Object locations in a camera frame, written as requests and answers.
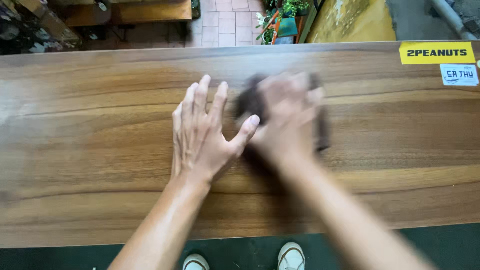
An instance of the white sticker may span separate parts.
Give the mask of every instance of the white sticker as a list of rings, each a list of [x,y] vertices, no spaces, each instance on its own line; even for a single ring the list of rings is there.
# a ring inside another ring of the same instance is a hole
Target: white sticker
[[[479,84],[475,65],[441,64],[440,70],[446,86],[477,86]]]

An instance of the green floor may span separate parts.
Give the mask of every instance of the green floor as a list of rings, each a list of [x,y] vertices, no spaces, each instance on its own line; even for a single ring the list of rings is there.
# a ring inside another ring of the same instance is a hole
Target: green floor
[[[399,230],[445,270],[480,269],[480,224]],[[203,255],[212,270],[276,270],[282,245],[301,245],[308,270],[340,269],[335,252],[321,234],[189,241],[179,263]],[[122,245],[0,249],[0,270],[104,270]]]

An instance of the hand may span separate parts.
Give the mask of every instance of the hand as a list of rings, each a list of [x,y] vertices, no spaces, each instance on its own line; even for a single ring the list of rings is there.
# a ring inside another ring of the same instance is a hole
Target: hand
[[[258,128],[251,144],[274,166],[287,156],[311,156],[313,120],[323,99],[323,89],[308,91],[305,73],[266,78],[257,91],[264,98],[266,125]]]
[[[185,99],[173,112],[172,178],[191,174],[195,179],[210,183],[242,154],[257,130],[260,118],[253,115],[231,141],[226,141],[222,135],[222,120],[228,85],[226,82],[220,84],[207,113],[209,84],[208,75],[199,84],[192,84]]]

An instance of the white sneaker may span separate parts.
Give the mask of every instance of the white sneaker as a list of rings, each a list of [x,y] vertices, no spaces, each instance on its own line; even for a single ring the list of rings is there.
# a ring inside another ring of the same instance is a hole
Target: white sneaker
[[[183,262],[183,270],[210,270],[210,267],[204,257],[192,254]]]
[[[280,249],[278,270],[305,270],[305,256],[297,243],[286,243]]]

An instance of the yellow wall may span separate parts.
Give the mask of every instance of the yellow wall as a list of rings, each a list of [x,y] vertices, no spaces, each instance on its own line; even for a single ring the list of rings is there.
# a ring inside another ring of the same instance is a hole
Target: yellow wall
[[[325,0],[307,43],[396,40],[385,0]]]

